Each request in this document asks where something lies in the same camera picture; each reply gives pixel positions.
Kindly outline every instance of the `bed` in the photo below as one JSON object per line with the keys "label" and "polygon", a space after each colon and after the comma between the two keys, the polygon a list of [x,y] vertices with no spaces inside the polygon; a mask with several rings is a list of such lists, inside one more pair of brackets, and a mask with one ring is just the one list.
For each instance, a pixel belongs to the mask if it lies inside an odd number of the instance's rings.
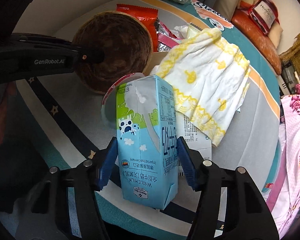
{"label": "bed", "polygon": [[[238,45],[250,60],[250,87],[241,112],[235,113],[220,145],[212,149],[212,161],[227,169],[245,167],[262,190],[279,151],[279,87],[268,62],[230,22],[197,0],[187,5],[162,0],[114,0],[73,20],[54,35],[71,41],[84,22],[99,12],[115,10],[117,3],[156,8],[159,19],[170,29],[190,22],[201,28],[218,27],[222,36]],[[97,148],[106,148],[116,135],[101,120],[102,96],[87,90],[75,73],[29,77],[16,85],[17,95],[8,104],[6,136],[29,138],[49,167],[75,167]],[[185,178],[179,177],[178,194],[165,210],[131,203],[122,198],[117,165],[108,185],[96,193],[103,220],[155,239],[186,239],[200,193],[193,192]],[[222,233],[225,207],[223,189],[216,236]],[[76,226],[73,219],[74,233],[78,231]]]}

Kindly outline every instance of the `whole milk carton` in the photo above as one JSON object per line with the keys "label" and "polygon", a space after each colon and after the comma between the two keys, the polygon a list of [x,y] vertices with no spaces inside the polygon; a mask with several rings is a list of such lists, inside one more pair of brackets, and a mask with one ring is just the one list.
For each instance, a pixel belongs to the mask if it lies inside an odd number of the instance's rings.
{"label": "whole milk carton", "polygon": [[164,209],[178,191],[172,86],[155,75],[122,84],[116,106],[123,198]]}

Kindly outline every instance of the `floral fabric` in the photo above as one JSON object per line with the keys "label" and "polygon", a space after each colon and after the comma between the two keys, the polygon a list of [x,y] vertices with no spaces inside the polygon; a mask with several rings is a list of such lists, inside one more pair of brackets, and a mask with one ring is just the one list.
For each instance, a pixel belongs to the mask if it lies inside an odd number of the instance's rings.
{"label": "floral fabric", "polygon": [[[285,181],[289,189],[289,199],[285,201],[289,201],[290,204],[288,210],[282,210],[280,216],[278,214],[274,216],[280,238],[288,231],[300,209],[300,84],[296,86],[296,91],[298,94],[286,96],[281,100],[286,125],[287,175]],[[280,194],[284,195],[287,192],[282,188]]]}

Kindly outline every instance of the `orange snack package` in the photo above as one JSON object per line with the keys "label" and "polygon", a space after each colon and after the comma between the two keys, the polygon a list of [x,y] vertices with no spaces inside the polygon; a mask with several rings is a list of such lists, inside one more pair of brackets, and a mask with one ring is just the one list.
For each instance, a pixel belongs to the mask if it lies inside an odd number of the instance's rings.
{"label": "orange snack package", "polygon": [[135,5],[117,4],[117,11],[127,13],[137,18],[148,29],[153,43],[153,51],[158,51],[158,36],[154,23],[158,17],[158,10]]}

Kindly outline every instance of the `yellow patterned towel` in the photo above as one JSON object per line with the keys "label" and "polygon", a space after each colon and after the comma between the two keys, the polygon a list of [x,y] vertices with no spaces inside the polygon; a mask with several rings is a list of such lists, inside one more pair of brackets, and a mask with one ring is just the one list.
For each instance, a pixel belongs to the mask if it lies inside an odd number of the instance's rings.
{"label": "yellow patterned towel", "polygon": [[242,104],[249,65],[239,47],[213,28],[171,49],[156,75],[173,86],[176,111],[218,146]]}

